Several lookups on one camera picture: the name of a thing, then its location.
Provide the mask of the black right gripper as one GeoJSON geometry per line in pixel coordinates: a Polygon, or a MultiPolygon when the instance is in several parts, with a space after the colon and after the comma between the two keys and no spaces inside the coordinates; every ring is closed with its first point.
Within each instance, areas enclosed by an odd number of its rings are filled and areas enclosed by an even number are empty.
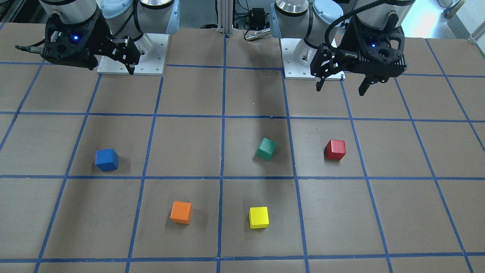
{"type": "Polygon", "coordinates": [[[92,54],[107,56],[125,65],[130,75],[135,73],[141,53],[130,36],[114,38],[100,8],[81,24],[83,33],[87,35],[86,48],[92,54]]]}

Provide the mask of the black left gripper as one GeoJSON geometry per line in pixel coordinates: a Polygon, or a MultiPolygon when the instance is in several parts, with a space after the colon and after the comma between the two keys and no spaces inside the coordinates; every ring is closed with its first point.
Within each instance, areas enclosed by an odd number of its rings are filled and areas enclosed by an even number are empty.
{"type": "MultiPolygon", "coordinates": [[[[366,25],[358,17],[352,17],[334,51],[331,44],[319,45],[310,63],[310,72],[316,78],[317,92],[322,90],[325,79],[333,75],[335,63],[342,71],[366,74],[366,42],[363,37],[365,31],[366,25]]],[[[374,76],[365,76],[358,88],[359,95],[364,96],[374,84],[374,76]]]]}

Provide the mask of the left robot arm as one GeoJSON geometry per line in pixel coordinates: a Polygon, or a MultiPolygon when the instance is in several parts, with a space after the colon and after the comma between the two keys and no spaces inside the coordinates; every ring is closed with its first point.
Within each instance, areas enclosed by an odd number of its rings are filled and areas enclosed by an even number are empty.
{"type": "Polygon", "coordinates": [[[269,14],[274,38],[301,39],[314,50],[305,60],[321,91],[327,78],[339,72],[363,74],[363,96],[371,85],[404,73],[405,33],[402,22],[413,0],[358,0],[345,13],[332,0],[276,0],[269,14]]]}

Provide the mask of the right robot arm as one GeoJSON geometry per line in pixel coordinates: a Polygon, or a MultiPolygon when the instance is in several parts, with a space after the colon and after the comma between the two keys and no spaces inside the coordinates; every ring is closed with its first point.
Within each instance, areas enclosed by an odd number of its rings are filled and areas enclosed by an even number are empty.
{"type": "Polygon", "coordinates": [[[162,76],[169,36],[180,25],[178,0],[42,0],[50,16],[41,46],[52,63],[106,75],[162,76]]]}

